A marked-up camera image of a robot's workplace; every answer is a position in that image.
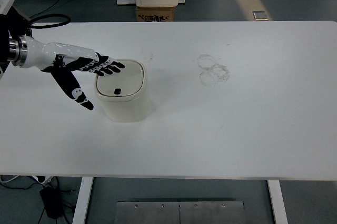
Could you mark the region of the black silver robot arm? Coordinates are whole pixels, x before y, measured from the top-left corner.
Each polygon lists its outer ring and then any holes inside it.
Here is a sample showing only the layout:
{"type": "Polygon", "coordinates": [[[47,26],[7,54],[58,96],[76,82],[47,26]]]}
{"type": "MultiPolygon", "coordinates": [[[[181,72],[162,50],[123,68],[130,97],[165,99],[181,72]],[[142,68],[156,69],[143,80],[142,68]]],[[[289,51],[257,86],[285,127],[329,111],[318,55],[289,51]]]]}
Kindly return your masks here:
{"type": "Polygon", "coordinates": [[[1,72],[8,64],[16,67],[36,67],[50,73],[61,90],[88,110],[93,104],[87,99],[74,71],[88,72],[97,76],[119,73],[124,64],[92,49],[62,44],[44,44],[31,37],[31,21],[25,20],[14,8],[1,15],[1,72]]]}

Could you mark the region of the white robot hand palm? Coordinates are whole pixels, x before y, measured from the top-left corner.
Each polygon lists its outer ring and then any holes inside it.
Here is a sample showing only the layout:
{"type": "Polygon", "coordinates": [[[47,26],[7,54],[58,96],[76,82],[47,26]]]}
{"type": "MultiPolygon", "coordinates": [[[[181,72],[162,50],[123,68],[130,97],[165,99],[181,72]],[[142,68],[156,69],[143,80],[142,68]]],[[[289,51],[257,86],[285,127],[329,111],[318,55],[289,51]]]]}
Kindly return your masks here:
{"type": "Polygon", "coordinates": [[[92,49],[62,43],[44,44],[29,36],[20,36],[18,42],[21,48],[16,66],[21,68],[37,67],[39,70],[45,70],[53,66],[58,56],[62,66],[78,59],[87,60],[89,63],[97,62],[97,54],[92,49]]]}

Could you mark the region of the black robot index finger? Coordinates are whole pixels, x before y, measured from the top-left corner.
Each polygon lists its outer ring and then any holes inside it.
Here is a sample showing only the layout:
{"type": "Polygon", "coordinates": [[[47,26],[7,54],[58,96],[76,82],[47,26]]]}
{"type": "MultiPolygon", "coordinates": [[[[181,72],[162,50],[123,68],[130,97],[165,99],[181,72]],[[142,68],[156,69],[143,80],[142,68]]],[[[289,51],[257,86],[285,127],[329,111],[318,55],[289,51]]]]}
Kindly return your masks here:
{"type": "Polygon", "coordinates": [[[97,74],[98,76],[112,75],[114,73],[120,73],[121,70],[118,68],[94,68],[88,70],[89,73],[97,74]]]}

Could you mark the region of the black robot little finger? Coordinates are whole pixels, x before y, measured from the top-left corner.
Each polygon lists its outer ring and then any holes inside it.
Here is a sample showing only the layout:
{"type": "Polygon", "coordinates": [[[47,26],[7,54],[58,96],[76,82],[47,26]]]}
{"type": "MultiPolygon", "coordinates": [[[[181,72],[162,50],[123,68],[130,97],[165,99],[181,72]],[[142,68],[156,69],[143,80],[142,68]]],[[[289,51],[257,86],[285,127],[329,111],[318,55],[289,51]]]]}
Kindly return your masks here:
{"type": "Polygon", "coordinates": [[[106,55],[101,55],[99,53],[95,53],[95,58],[94,58],[94,62],[95,63],[106,63],[106,62],[110,62],[110,57],[106,56],[106,55]]]}

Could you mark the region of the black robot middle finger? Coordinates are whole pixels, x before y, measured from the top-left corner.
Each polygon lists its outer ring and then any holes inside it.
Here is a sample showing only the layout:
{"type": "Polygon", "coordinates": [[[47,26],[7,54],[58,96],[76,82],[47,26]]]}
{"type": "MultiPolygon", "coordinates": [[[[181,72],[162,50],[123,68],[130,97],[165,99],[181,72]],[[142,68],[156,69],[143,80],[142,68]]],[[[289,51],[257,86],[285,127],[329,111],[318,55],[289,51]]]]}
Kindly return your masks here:
{"type": "Polygon", "coordinates": [[[84,67],[81,67],[79,71],[81,72],[87,72],[90,69],[94,68],[118,68],[118,69],[124,69],[125,65],[123,65],[120,62],[106,62],[106,63],[89,63],[85,65],[84,67]]]}

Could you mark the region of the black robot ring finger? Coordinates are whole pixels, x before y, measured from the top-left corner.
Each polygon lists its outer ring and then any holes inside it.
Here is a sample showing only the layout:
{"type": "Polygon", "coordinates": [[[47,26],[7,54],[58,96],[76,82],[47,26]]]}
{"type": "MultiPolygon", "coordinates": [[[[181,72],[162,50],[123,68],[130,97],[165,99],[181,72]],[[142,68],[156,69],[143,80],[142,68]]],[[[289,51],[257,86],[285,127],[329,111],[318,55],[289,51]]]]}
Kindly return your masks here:
{"type": "Polygon", "coordinates": [[[118,67],[113,65],[110,59],[104,59],[102,62],[90,59],[78,59],[68,64],[70,70],[102,70],[102,69],[116,69],[118,67]]]}

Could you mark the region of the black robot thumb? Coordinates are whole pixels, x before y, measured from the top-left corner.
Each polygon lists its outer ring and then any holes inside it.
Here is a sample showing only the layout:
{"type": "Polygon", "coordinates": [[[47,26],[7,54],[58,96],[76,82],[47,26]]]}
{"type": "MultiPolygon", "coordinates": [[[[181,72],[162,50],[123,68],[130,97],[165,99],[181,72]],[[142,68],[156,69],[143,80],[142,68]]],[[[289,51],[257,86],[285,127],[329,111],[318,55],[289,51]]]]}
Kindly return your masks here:
{"type": "Polygon", "coordinates": [[[66,96],[86,109],[93,110],[94,105],[87,99],[77,79],[68,68],[61,66],[53,67],[51,75],[66,96]]]}

